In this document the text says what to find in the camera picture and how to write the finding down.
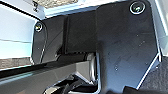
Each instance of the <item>carpeted surface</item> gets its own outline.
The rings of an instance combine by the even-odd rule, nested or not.
[[[45,8],[53,8],[57,6],[77,3],[78,0],[33,0]]]
[[[0,59],[0,70],[12,67],[19,67],[24,65],[32,65],[30,63],[30,58],[10,58],[10,59]]]
[[[147,75],[140,89],[168,93],[168,57],[163,57],[158,69]]]

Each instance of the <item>floor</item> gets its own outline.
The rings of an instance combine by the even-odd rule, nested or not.
[[[30,58],[12,58],[12,59],[0,59],[0,69],[18,67],[24,65],[31,65]],[[140,90],[154,90],[168,92],[168,57],[163,57],[162,62],[158,68],[150,72],[144,82],[142,83]]]

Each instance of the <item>white panel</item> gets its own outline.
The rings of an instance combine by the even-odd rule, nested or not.
[[[0,5],[0,39],[32,42],[35,19]]]
[[[124,0],[78,0],[78,3],[44,9],[46,17],[52,14]]]
[[[42,8],[40,8],[40,10],[38,9],[38,13],[35,12],[33,10],[33,8],[35,8],[33,5],[32,5],[32,0],[2,0],[8,4],[11,4],[12,6],[15,6],[25,12],[28,12],[36,17],[39,17],[40,19],[44,19],[45,18],[45,14],[42,10]]]
[[[0,41],[0,59],[30,57],[31,43]]]

